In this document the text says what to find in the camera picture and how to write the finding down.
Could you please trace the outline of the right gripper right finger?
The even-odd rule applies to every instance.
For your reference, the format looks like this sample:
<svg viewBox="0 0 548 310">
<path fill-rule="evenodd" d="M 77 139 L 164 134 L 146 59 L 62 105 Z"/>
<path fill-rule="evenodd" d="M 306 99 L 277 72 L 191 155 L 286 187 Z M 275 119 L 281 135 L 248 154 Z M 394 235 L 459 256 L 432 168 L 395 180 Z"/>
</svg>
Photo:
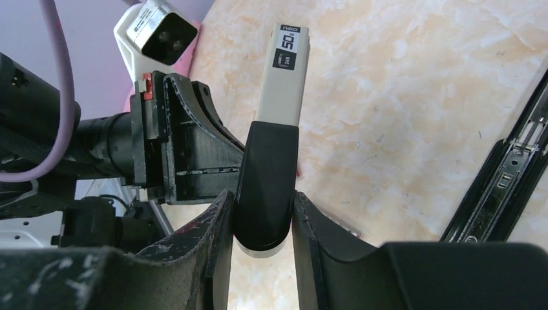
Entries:
<svg viewBox="0 0 548 310">
<path fill-rule="evenodd" d="M 303 193 L 293 209 L 301 309 L 546 309 L 547 253 L 528 243 L 375 247 Z"/>
</svg>

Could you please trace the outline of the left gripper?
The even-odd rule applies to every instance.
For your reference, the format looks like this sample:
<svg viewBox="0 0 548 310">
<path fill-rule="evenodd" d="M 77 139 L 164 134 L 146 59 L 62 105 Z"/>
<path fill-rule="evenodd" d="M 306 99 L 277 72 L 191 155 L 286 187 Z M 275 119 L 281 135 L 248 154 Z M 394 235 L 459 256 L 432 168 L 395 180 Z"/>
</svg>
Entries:
<svg viewBox="0 0 548 310">
<path fill-rule="evenodd" d="M 244 145 L 224 126 L 209 86 L 160 71 L 142 82 L 145 90 L 130 97 L 132 184 L 171 205 L 235 191 Z"/>
</svg>

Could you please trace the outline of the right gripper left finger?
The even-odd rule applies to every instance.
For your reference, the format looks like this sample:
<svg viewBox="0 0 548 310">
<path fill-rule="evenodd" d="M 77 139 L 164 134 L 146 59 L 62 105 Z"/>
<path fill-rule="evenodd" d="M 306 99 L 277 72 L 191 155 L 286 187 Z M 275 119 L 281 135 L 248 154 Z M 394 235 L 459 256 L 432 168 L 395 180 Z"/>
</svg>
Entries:
<svg viewBox="0 0 548 310">
<path fill-rule="evenodd" d="M 226 309 L 234 196 L 137 254 L 112 247 L 1 251 L 2 309 Z"/>
</svg>

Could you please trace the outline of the red white staple box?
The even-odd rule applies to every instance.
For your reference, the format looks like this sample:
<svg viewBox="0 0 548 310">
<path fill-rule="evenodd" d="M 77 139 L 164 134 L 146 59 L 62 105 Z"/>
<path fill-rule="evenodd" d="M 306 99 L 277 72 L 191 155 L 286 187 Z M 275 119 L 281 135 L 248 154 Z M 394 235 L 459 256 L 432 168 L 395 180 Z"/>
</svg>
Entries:
<svg viewBox="0 0 548 310">
<path fill-rule="evenodd" d="M 319 219 L 319 222 L 309 222 L 310 227 L 314 231 L 314 235 L 319 236 L 320 239 L 327 237 L 328 233 L 331 232 L 333 229 L 333 222 L 333 224 L 336 224 L 336 226 L 344 229 L 346 232 L 352 234 L 354 237 L 358 239 L 361 238 L 362 232 L 359 229 L 357 229 L 353 225 L 350 225 L 340 216 L 328 210 L 321 201 L 319 202 L 313 200 L 313 198 L 309 194 L 306 194 L 306 197 L 317 209 L 318 213 L 321 213 L 324 216 L 324 218 Z"/>
</svg>

